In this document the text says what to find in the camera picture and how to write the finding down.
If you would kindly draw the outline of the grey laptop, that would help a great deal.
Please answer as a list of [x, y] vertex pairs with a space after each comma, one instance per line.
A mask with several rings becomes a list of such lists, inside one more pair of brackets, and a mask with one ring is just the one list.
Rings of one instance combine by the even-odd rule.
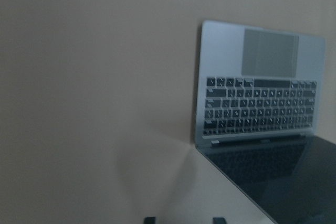
[[335, 223], [335, 144], [316, 135], [325, 43], [201, 26], [195, 146], [274, 223]]

